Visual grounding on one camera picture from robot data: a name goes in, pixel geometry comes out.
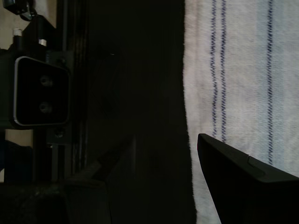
screw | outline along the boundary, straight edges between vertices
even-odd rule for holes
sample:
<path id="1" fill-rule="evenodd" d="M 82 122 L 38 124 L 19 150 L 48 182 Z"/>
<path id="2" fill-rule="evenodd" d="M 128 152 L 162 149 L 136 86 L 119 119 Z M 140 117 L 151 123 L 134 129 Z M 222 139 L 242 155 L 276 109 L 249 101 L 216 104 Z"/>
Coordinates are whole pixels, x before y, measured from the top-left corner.
<path id="1" fill-rule="evenodd" d="M 60 139 L 60 138 L 62 138 L 64 136 L 65 129 L 62 128 L 62 127 L 56 128 L 54 130 L 54 133 L 55 133 L 55 137 L 58 138 L 58 139 Z"/>

blue stripe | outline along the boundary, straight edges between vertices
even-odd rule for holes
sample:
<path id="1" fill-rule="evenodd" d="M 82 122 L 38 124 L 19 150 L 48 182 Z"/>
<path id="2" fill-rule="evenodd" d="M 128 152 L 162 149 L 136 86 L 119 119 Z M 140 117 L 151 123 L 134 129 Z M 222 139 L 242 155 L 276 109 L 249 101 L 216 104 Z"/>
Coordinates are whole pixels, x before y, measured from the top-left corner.
<path id="1" fill-rule="evenodd" d="M 222 113 L 222 124 L 221 124 L 221 138 L 222 141 L 226 142 L 226 80 L 225 80 L 225 44 L 226 44 L 226 0 L 222 0 L 221 7 L 221 84 L 222 84 L 222 98 L 221 98 L 221 113 Z"/>
<path id="2" fill-rule="evenodd" d="M 212 0 L 212 19 L 211 19 L 211 49 L 210 49 L 210 70 L 212 74 L 212 82 L 213 82 L 213 102 L 212 102 L 212 118 L 213 118 L 213 133 L 212 136 L 216 138 L 217 128 L 217 114 L 216 114 L 216 105 L 217 105 L 217 81 L 216 81 L 216 72 L 215 72 L 215 48 L 216 48 L 216 0 Z"/>
<path id="3" fill-rule="evenodd" d="M 273 164 L 273 91 L 272 91 L 272 21 L 273 0 L 269 0 L 268 9 L 268 45 L 267 45 L 267 83 L 268 83 L 268 161 Z"/>

camera lens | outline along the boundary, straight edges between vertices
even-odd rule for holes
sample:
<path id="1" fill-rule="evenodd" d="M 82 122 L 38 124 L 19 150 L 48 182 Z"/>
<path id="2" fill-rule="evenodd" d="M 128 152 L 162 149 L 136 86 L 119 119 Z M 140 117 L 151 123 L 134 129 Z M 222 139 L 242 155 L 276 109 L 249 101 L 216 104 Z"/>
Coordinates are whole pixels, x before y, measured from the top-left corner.
<path id="1" fill-rule="evenodd" d="M 52 112 L 52 106 L 50 103 L 48 102 L 42 102 L 40 105 L 39 105 L 39 109 L 42 113 L 46 113 L 46 114 L 49 114 Z"/>
<path id="2" fill-rule="evenodd" d="M 49 76 L 43 75 L 40 78 L 40 81 L 41 81 L 41 84 L 43 86 L 46 86 L 46 87 L 52 87 L 53 86 L 53 81 Z"/>

striped towel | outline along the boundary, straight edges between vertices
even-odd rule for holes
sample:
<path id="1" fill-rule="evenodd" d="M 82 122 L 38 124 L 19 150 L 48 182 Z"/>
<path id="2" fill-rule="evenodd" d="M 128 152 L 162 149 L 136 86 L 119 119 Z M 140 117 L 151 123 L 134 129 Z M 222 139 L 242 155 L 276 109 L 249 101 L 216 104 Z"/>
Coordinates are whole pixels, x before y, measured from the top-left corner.
<path id="1" fill-rule="evenodd" d="M 199 133 L 299 176 L 299 0 L 185 0 L 184 91 L 197 223 L 220 223 Z"/>

white towel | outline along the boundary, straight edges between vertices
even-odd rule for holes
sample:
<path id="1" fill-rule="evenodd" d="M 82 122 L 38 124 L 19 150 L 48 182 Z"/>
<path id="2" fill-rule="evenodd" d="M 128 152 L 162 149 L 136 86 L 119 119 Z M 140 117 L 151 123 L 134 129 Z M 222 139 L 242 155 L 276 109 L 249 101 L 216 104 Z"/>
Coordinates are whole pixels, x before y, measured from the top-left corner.
<path id="1" fill-rule="evenodd" d="M 184 91 L 197 223 L 220 223 L 199 133 L 299 176 L 299 0 L 185 0 Z"/>

